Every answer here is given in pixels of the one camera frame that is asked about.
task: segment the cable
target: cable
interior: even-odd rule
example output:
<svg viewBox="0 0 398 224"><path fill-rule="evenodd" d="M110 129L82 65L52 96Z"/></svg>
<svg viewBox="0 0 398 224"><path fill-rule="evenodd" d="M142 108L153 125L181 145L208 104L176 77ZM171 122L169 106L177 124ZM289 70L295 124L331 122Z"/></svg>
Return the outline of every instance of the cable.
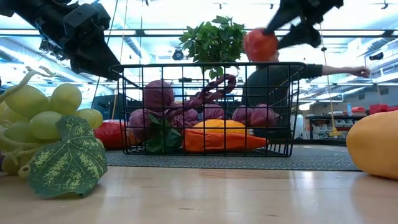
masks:
<svg viewBox="0 0 398 224"><path fill-rule="evenodd" d="M113 11L112 23L111 23L111 27L110 27L110 30L109 30L109 37L106 40L106 45L109 44L109 40L111 38L111 33L112 33L112 30L113 30L114 18L115 18L116 12L118 11L118 4L119 4L119 0L116 0L115 6L114 6L114 11ZM97 84L95 86L94 97L93 97L93 101L91 102L91 108L94 106L94 99L95 99L95 95L97 94L98 85L100 84L100 78L101 77L98 77L98 81L97 81Z"/></svg>
<svg viewBox="0 0 398 224"><path fill-rule="evenodd" d="M319 30L321 34L321 42L322 42L322 49L323 49L323 58L325 59L325 66L327 66L327 61L326 61L326 48L325 48L325 43L323 42L323 32L322 32L322 25L319 24ZM333 102L331 100L331 88L330 88L330 82L329 82L329 75L326 75L327 81L328 81L328 92L329 92L329 99L330 99L330 110L331 110L331 125L332 125L332 130L331 133L329 133L330 136L339 136L341 133L337 131L336 126L335 126L335 115L333 114Z"/></svg>
<svg viewBox="0 0 398 224"><path fill-rule="evenodd" d="M124 38L124 31L126 31L126 21L127 21L127 8L128 8L128 5L129 5L129 1L126 0L126 10L124 11L124 24L123 24L123 34L122 34L122 46L121 46L121 49L120 49L120 63L122 62L122 56L123 56L123 46L124 46L124 40L123 40L123 38ZM119 93L118 93L118 94L115 94L115 96L114 96L114 100L113 100L113 110L112 110L112 117L111 117L111 119L114 118L114 112L115 112L115 110L116 110L116 103L118 102L118 95L119 95Z"/></svg>

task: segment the gray carpet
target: gray carpet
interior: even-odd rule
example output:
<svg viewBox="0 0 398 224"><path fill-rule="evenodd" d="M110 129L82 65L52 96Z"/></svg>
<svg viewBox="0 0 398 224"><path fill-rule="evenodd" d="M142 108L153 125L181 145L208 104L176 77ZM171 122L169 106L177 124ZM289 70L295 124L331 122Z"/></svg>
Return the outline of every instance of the gray carpet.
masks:
<svg viewBox="0 0 398 224"><path fill-rule="evenodd" d="M106 153L109 166L208 169L358 170L345 147L294 146L291 157L137 156Z"/></svg>

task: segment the camera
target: camera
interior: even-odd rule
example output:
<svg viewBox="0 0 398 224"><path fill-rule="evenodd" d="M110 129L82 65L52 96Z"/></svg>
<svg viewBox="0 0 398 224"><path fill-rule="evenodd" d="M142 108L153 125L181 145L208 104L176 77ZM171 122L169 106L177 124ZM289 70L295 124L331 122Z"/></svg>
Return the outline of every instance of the camera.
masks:
<svg viewBox="0 0 398 224"><path fill-rule="evenodd" d="M383 59L383 57L384 57L384 54L383 54L383 52L381 52L376 55L369 56L369 60L381 60L381 59Z"/></svg>
<svg viewBox="0 0 398 224"><path fill-rule="evenodd" d="M184 59L184 53L182 52L182 49L175 49L175 52L172 57L174 60L182 60Z"/></svg>

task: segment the red tomato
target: red tomato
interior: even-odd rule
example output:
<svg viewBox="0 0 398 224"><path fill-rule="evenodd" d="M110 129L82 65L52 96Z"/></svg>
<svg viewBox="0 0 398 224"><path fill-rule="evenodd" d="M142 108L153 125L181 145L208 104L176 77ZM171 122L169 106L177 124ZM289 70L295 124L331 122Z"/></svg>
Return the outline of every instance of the red tomato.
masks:
<svg viewBox="0 0 398 224"><path fill-rule="evenodd" d="M244 36L244 51L250 61L268 62L277 52L278 38L264 35L264 29L255 29Z"/></svg>

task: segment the wooden surface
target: wooden surface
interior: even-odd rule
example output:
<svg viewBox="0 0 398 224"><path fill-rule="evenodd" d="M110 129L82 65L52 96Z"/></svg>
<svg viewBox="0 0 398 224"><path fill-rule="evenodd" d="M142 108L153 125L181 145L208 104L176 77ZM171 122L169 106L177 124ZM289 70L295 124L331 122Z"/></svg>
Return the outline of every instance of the wooden surface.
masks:
<svg viewBox="0 0 398 224"><path fill-rule="evenodd" d="M378 223L398 220L398 182L361 172L110 167L88 198L42 200L0 176L4 224Z"/></svg>

